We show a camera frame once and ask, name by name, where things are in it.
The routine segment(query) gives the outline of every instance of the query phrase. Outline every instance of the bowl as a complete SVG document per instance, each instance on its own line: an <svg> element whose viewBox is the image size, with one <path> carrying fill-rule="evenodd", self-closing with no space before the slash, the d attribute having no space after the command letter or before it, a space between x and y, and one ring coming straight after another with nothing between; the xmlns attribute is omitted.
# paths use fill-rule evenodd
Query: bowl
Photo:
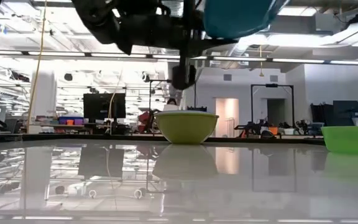
<svg viewBox="0 0 358 224"><path fill-rule="evenodd" d="M322 127L321 130L329 151L358 154L358 126Z"/></svg>
<svg viewBox="0 0 358 224"><path fill-rule="evenodd" d="M202 111L163 111L155 114L158 128L174 144L201 144L215 130L219 116Z"/></svg>
<svg viewBox="0 0 358 224"><path fill-rule="evenodd" d="M153 170L153 175L163 180L203 180L217 174L214 157L202 145L169 145Z"/></svg>

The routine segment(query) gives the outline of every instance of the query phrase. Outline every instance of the teal bowl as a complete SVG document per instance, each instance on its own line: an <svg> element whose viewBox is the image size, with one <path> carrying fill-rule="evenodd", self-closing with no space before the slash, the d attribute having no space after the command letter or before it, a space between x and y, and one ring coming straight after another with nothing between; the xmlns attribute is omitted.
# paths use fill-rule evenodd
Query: teal bowl
<svg viewBox="0 0 358 224"><path fill-rule="evenodd" d="M329 151L358 154L358 126L322 127L321 130Z"/></svg>

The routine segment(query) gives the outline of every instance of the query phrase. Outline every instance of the white wall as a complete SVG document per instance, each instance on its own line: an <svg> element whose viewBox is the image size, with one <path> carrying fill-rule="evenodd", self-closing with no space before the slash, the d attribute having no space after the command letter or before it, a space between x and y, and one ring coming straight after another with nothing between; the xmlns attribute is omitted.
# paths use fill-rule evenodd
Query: white wall
<svg viewBox="0 0 358 224"><path fill-rule="evenodd" d="M288 85L294 86L294 108L295 121L301 119L309 119L310 105L306 101L306 82L305 82L305 66L300 65L285 75L285 80ZM286 101L286 120L288 124L292 123L291 115L291 100Z"/></svg>
<svg viewBox="0 0 358 224"><path fill-rule="evenodd" d="M286 81L294 85L296 121L311 120L310 104L358 100L358 66L301 65L286 74Z"/></svg>
<svg viewBox="0 0 358 224"><path fill-rule="evenodd" d="M223 81L223 74L231 74L232 81ZM260 70L248 69L223 70L220 68L204 68L197 82L197 106L207 106L208 112L216 113L216 98L239 99L239 124L247 124L251 120L250 85L270 83L270 75L278 75L278 84L285 84L285 74L278 69L264 69L264 77ZM290 99L283 88L254 87L254 121L267 116L266 98ZM194 88L186 90L187 106L194 106Z"/></svg>

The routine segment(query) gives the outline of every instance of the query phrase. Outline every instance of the reflective table surface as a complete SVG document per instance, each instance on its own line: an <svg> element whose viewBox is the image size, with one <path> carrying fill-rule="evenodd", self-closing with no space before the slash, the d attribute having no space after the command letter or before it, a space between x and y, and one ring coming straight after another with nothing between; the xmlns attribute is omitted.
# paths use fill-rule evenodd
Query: reflective table surface
<svg viewBox="0 0 358 224"><path fill-rule="evenodd" d="M0 143L0 223L358 223L358 156L306 144Z"/></svg>

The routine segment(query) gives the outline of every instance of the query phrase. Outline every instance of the blue container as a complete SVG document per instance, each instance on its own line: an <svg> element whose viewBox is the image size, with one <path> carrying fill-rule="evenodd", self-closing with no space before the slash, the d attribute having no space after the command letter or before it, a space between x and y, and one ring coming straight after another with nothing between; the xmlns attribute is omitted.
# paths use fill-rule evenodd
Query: blue container
<svg viewBox="0 0 358 224"><path fill-rule="evenodd" d="M265 29L289 0L208 0L205 31L210 37L237 39Z"/></svg>

